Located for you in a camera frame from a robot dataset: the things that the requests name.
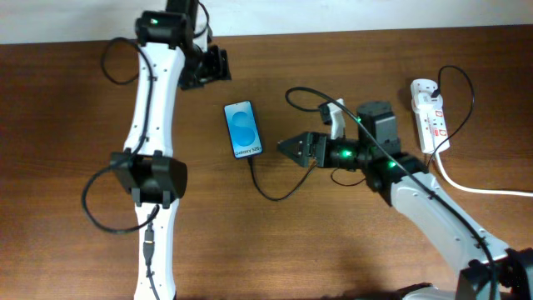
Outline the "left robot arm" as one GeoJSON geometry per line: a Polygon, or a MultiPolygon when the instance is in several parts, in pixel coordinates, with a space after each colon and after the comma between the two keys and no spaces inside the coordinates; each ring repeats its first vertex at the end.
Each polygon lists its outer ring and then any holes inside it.
{"type": "Polygon", "coordinates": [[[210,17],[199,1],[169,1],[135,22],[137,99],[129,134],[111,166],[132,197],[139,233],[135,299],[174,299],[173,233],[187,188],[187,165],[173,157],[177,92],[230,79],[225,50],[212,44],[210,17]]]}

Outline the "blue Galaxy smartphone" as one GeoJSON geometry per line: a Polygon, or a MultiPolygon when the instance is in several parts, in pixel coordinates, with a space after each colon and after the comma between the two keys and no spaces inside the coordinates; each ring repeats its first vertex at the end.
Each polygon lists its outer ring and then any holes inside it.
{"type": "Polygon", "coordinates": [[[223,108],[233,157],[250,158],[263,153],[256,114],[250,101],[235,102],[223,108]]]}

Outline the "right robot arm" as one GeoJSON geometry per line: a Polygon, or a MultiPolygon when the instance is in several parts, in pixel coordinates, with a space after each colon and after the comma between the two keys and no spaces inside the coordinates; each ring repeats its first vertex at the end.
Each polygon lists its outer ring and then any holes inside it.
{"type": "Polygon", "coordinates": [[[426,165],[401,151],[388,102],[367,102],[355,112],[359,138],[304,132],[277,149],[302,167],[360,170],[367,186],[411,220],[457,274],[456,289],[428,282],[381,294],[385,299],[530,299],[532,251],[512,249],[469,216],[443,190],[426,165]]]}

